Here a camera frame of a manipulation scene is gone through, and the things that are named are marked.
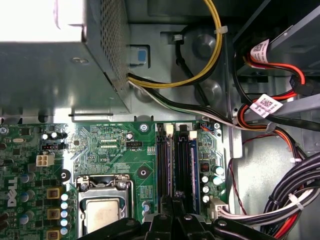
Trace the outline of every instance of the circular mounting hole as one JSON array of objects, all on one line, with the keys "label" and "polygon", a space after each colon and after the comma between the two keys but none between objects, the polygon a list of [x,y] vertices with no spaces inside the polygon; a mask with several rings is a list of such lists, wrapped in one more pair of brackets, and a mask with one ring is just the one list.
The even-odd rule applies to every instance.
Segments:
[{"label": "circular mounting hole", "polygon": [[45,115],[39,115],[38,116],[38,121],[42,124],[46,123],[48,121],[48,116]]}]

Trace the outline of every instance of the cable tie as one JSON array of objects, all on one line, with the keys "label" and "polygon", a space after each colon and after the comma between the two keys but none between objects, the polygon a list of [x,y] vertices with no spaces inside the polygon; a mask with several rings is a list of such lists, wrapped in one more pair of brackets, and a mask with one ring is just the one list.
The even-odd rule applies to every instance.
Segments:
[{"label": "cable tie", "polygon": [[278,202],[277,200],[275,200],[271,195],[269,196],[269,200],[270,200],[271,202],[273,202],[275,205],[281,207],[280,202]]},{"label": "cable tie", "polygon": [[221,26],[218,29],[214,30],[214,34],[226,34],[228,32],[228,26]]},{"label": "cable tie", "polygon": [[296,163],[300,163],[300,162],[302,162],[301,158],[294,158],[294,157],[290,158],[290,163],[292,163],[292,164],[296,164]]},{"label": "cable tie", "polygon": [[288,197],[289,197],[289,200],[293,204],[295,204],[301,211],[304,209],[304,206],[302,206],[302,204],[299,202],[299,199],[295,195],[290,193]]},{"label": "cable tie", "polygon": [[232,124],[233,124],[233,125],[237,125],[237,124],[238,124],[238,120],[237,120],[236,117],[232,120]]}]

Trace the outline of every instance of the black cable sleeve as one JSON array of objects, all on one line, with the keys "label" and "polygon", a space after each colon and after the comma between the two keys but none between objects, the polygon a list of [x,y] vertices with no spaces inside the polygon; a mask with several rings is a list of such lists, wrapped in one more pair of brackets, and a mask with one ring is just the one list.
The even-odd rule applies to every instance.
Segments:
[{"label": "black cable sleeve", "polygon": [[[190,78],[193,78],[194,75],[191,72],[191,70],[189,69],[189,67],[187,66],[185,59],[182,57],[182,54],[181,54],[181,44],[182,43],[183,43],[182,40],[175,42],[176,64],[182,69],[184,74],[190,79]],[[199,96],[201,97],[204,105],[205,106],[210,106],[209,100],[208,100],[204,90],[200,86],[200,84],[199,83],[195,83],[194,84],[194,88],[198,91]]]},{"label": "black cable sleeve", "polygon": [[146,90],[152,94],[153,96],[155,96],[156,98],[158,98],[159,100],[161,100],[162,102],[170,105],[170,106],[173,106],[173,107],[176,107],[176,108],[181,108],[181,109],[188,109],[188,110],[196,110],[196,111],[201,111],[201,112],[206,112],[206,113],[209,113],[209,114],[212,114],[218,118],[220,118],[221,120],[223,121],[226,121],[230,124],[232,124],[233,122],[223,116],[222,114],[220,114],[219,112],[209,108],[209,107],[205,107],[205,106],[200,106],[200,105],[192,105],[192,104],[185,104],[185,103],[178,103],[178,102],[174,102],[174,101],[171,101],[167,98],[165,98],[164,96],[162,96],[160,93],[158,93],[156,90],[152,89],[152,88],[146,88]]}]

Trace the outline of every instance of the white wire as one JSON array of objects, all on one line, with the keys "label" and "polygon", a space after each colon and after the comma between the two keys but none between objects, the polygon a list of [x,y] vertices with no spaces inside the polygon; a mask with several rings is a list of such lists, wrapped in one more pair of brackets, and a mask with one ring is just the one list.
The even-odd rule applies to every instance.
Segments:
[{"label": "white wire", "polygon": [[[314,189],[309,189],[306,190],[300,197],[298,197],[298,201],[299,203],[301,201],[303,201],[304,199],[306,199],[312,192],[314,191]],[[230,212],[225,211],[222,207],[219,207],[219,211],[220,211],[220,215],[226,219],[233,219],[233,220],[239,220],[239,219],[250,219],[253,217],[261,217],[261,216],[267,216],[269,214],[273,214],[273,213],[279,213],[282,212],[284,210],[287,210],[289,208],[292,208],[296,205],[296,203],[292,202],[290,204],[288,204],[287,206],[280,208],[278,210],[275,211],[271,211],[271,212],[267,212],[267,213],[262,213],[262,214],[257,214],[257,215],[237,215],[237,214],[232,214]]]},{"label": "white wire", "polygon": [[[138,85],[136,85],[135,83],[129,81],[129,84],[131,84],[132,86],[134,86],[135,88],[139,89],[140,91],[148,94],[150,96],[150,98],[152,98],[155,102],[157,102],[158,104],[160,104],[161,106],[167,108],[167,109],[171,109],[172,108],[166,104],[164,104],[163,102],[161,102],[160,100],[158,100],[155,96],[153,96],[151,93],[149,93],[147,90],[145,90],[143,87],[140,87]],[[187,112],[187,113],[193,113],[193,114],[196,114],[196,115],[201,115],[201,116],[205,116],[205,117],[208,117],[210,119],[213,119],[219,123],[222,123],[222,124],[225,124],[229,127],[232,127],[232,128],[236,128],[236,129],[240,129],[240,130],[245,130],[245,131],[250,131],[250,129],[246,129],[246,128],[243,128],[243,127],[239,127],[239,126],[236,126],[236,125],[233,125],[232,123],[229,123],[229,122],[226,122],[220,118],[218,118],[217,116],[214,116],[212,114],[209,114],[209,113],[206,113],[206,112],[203,112],[203,111],[196,111],[196,110],[190,110],[190,109],[183,109],[183,108],[178,108],[178,107],[174,107],[174,109],[181,109],[183,110],[184,112]]]}]

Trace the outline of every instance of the ram slot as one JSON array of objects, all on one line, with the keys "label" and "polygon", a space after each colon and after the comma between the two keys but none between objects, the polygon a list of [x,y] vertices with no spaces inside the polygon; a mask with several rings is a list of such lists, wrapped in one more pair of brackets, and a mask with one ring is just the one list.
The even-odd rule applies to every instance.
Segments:
[{"label": "ram slot", "polygon": [[187,213],[193,209],[192,173],[190,164],[190,143],[188,135],[179,135],[176,139],[175,155],[175,189],[176,193],[184,195],[183,205]]},{"label": "ram slot", "polygon": [[162,125],[158,124],[158,135],[156,136],[156,165],[157,165],[157,203],[158,212],[161,211],[161,197],[168,195],[168,141],[166,132]]},{"label": "ram slot", "polygon": [[197,142],[190,142],[190,164],[191,164],[191,181],[192,181],[192,207],[195,214],[200,214],[200,182]]}]

